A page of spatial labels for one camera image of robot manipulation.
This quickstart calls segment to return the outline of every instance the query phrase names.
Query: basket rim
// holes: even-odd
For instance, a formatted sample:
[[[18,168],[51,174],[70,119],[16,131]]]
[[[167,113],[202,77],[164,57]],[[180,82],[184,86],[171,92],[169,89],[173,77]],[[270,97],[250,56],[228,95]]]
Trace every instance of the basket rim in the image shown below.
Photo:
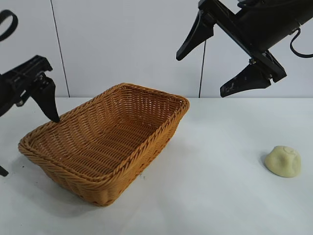
[[[40,158],[46,162],[50,162],[51,164],[58,166],[60,168],[62,168],[62,170],[68,172],[69,174],[75,175],[81,179],[87,180],[89,182],[93,182],[93,183],[103,183],[104,181],[111,181],[113,179],[114,176],[119,175],[123,169],[128,169],[132,166],[132,163],[138,158],[138,156],[146,150],[146,147],[148,146],[148,144],[150,142],[152,142],[159,134],[161,134],[164,130],[166,130],[167,126],[172,123],[174,120],[176,120],[177,118],[182,118],[182,116],[188,111],[189,109],[189,101],[187,98],[180,96],[180,95],[176,95],[176,94],[169,94],[163,91],[159,91],[159,90],[155,90],[155,89],[151,89],[151,88],[147,88],[147,87],[142,87],[139,85],[135,85],[132,83],[121,83],[118,85],[115,85],[113,87],[111,87],[110,89],[104,91],[103,93],[95,96],[94,98],[90,99],[89,101],[77,106],[76,108],[67,111],[66,113],[62,114],[60,116],[60,119],[62,122],[66,121],[67,119],[71,118],[74,116],[74,114],[79,114],[81,112],[83,112],[86,108],[88,108],[93,102],[95,102],[98,99],[101,99],[102,96],[106,95],[110,95],[111,93],[113,93],[115,90],[120,89],[122,87],[131,87],[131,88],[135,88],[135,89],[140,89],[140,90],[145,90],[147,92],[157,92],[161,95],[167,96],[167,97],[172,97],[177,99],[177,101],[181,102],[180,107],[178,108],[178,110],[174,113],[171,114],[171,116],[162,123],[162,125],[160,125],[160,127],[158,127],[143,143],[141,143],[125,160],[121,161],[121,163],[109,174],[105,174],[103,176],[98,176],[98,177],[90,177],[86,174],[82,174],[77,172],[74,169],[71,169],[69,167],[67,167],[66,165],[46,156],[43,155],[42,153],[40,153],[37,149],[33,148],[30,145],[30,142],[34,139],[37,138],[38,136],[40,136],[45,130],[49,130],[55,126],[58,125],[58,123],[54,123],[52,121],[49,121],[39,127],[37,127],[36,129],[34,129],[33,131],[29,132],[28,134],[26,134],[19,143],[19,150],[23,151],[26,150],[28,152],[31,152],[32,155],[34,155],[34,157],[36,158]]]

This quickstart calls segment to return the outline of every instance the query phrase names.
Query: white wall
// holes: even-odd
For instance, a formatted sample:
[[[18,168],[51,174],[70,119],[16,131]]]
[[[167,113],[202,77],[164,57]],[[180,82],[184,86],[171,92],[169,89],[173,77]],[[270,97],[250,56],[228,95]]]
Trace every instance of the white wall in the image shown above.
[[[71,96],[94,96],[130,82],[197,97],[203,45],[176,51],[198,0],[52,0]]]
[[[1,0],[0,11],[4,9],[18,16],[19,25],[9,38],[0,42],[0,73],[13,69],[36,54],[44,56],[53,67],[53,71],[46,74],[56,83],[56,95],[67,96],[50,0]],[[0,26],[0,32],[7,29],[10,21]]]
[[[233,12],[239,8],[235,0],[222,1]],[[313,20],[301,27],[302,33],[294,42],[297,51],[313,53]],[[201,97],[220,97],[220,86],[248,65],[249,57],[217,25],[214,37],[206,42]],[[289,44],[292,36],[276,44],[271,53],[285,68],[287,77],[267,89],[252,90],[231,97],[313,97],[313,59],[295,56]]]

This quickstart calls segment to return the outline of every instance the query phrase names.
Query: yellow dough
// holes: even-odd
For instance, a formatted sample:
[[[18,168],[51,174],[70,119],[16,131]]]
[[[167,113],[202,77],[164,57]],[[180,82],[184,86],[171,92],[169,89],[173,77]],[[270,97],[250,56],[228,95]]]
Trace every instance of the yellow dough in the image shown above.
[[[276,146],[265,158],[265,166],[282,177],[295,177],[301,171],[300,154],[287,146]]]

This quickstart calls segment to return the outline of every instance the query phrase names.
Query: rectangular basket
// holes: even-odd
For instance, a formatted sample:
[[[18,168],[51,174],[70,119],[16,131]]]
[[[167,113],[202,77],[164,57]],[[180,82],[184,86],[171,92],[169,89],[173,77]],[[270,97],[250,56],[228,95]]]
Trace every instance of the rectangular basket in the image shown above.
[[[166,146],[188,109],[184,97],[122,83],[28,133],[19,151],[63,187],[108,206]]]

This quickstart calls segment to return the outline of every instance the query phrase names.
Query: wicker basket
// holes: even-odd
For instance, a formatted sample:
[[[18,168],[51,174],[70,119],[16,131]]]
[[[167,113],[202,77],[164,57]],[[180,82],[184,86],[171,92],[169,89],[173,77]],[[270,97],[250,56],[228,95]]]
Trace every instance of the wicker basket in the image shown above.
[[[107,206],[166,146],[188,108],[181,96],[123,83],[28,133],[19,151],[63,187]]]

